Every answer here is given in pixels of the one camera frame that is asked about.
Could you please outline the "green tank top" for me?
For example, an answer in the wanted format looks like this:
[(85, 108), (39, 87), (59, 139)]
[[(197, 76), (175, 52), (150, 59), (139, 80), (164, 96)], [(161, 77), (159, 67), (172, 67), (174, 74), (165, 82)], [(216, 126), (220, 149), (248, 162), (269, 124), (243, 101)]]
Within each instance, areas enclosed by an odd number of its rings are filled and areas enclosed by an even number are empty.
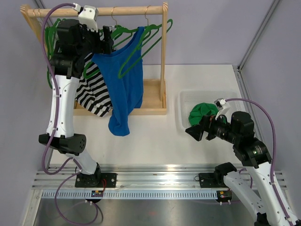
[(210, 103), (200, 103), (195, 105), (188, 117), (191, 126), (199, 124), (200, 120), (205, 115), (216, 115), (218, 109), (214, 104)]

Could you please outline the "blue tank top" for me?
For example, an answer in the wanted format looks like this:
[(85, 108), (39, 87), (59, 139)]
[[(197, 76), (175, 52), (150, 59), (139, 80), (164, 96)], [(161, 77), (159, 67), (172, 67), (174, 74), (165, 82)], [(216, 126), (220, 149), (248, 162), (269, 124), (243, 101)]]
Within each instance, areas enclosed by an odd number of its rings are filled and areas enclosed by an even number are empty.
[(111, 54), (95, 54), (92, 61), (98, 66), (112, 103), (109, 130), (115, 136), (130, 134), (128, 116), (143, 101), (143, 60), (141, 50), (135, 50), (144, 32), (138, 27), (124, 47)]

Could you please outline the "striped black white tank top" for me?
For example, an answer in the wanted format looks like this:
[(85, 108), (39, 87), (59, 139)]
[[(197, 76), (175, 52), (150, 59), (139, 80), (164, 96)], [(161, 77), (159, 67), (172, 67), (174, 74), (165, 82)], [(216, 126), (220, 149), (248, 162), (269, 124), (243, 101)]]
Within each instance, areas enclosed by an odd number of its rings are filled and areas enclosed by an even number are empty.
[(75, 101), (92, 114), (104, 117), (112, 109), (112, 103), (100, 69), (92, 61), (93, 56), (91, 52), (84, 59)]

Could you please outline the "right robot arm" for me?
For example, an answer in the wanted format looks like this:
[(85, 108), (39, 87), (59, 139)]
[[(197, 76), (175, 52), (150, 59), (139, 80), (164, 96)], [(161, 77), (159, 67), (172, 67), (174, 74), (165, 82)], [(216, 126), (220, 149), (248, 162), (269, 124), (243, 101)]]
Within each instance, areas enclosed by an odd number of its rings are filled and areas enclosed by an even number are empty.
[(243, 182), (230, 162), (214, 169), (214, 183), (227, 186), (247, 208), (256, 226), (299, 226), (301, 220), (292, 212), (277, 178), (271, 172), (272, 158), (266, 145), (254, 136), (254, 121), (249, 113), (237, 111), (225, 122), (226, 116), (204, 115), (197, 125), (185, 131), (196, 141), (204, 132), (207, 140), (216, 137), (232, 144), (235, 156), (241, 161), (256, 185), (254, 192)]

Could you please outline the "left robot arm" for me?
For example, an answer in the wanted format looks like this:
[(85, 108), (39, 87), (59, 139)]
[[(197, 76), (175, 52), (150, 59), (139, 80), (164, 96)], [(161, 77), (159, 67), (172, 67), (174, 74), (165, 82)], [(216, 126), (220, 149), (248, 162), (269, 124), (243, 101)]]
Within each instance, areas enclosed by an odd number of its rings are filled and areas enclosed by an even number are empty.
[(48, 128), (39, 136), (45, 150), (56, 149), (78, 167), (77, 180), (90, 187), (100, 185), (101, 169), (86, 150), (87, 139), (74, 133), (73, 108), (76, 90), (90, 53), (111, 53), (113, 40), (109, 27), (103, 27), (103, 38), (97, 29), (89, 29), (76, 19), (59, 22), (58, 39), (48, 60), (52, 76), (52, 105)]

